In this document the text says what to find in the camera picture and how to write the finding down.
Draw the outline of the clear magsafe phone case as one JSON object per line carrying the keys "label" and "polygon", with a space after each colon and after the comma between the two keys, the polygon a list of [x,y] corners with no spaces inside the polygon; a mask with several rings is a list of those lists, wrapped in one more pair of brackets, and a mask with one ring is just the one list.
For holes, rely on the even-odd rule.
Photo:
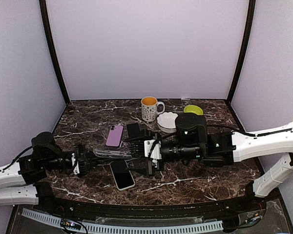
{"label": "clear magsafe phone case", "polygon": [[95,156],[101,157],[101,158],[111,158],[111,159],[131,159],[132,158],[129,152],[124,152],[124,151],[94,149],[93,153]]}

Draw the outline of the black phone dark case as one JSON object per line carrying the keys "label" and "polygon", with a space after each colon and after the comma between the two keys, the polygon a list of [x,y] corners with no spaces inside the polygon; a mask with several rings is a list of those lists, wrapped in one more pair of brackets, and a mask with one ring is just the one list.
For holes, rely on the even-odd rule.
{"label": "black phone dark case", "polygon": [[123,135],[123,125],[112,125],[106,140],[106,146],[119,147]]}

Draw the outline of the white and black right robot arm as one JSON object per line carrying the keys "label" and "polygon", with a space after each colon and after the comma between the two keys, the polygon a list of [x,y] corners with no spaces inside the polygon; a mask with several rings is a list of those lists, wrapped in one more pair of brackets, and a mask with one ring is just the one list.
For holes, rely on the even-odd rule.
{"label": "white and black right robot arm", "polygon": [[136,172],[153,176],[163,163],[198,160],[209,167],[223,167],[247,159],[273,154],[282,157],[261,177],[246,186],[239,207],[249,212],[274,188],[293,176],[293,121],[287,125],[257,132],[227,127],[228,132],[208,134],[204,116],[184,113],[175,119],[176,131],[166,136],[147,129],[129,136],[132,157],[146,159],[146,168]]}

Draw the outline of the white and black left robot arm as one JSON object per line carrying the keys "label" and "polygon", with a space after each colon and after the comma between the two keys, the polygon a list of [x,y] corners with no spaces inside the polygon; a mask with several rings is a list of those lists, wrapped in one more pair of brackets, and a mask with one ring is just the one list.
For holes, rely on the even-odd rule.
{"label": "white and black left robot arm", "polygon": [[41,205],[49,213],[59,209],[49,183],[43,179],[53,170],[67,175],[85,176],[95,162],[95,154],[79,144],[73,151],[63,151],[51,132],[32,138],[31,146],[19,153],[10,164],[0,167],[0,206]]}

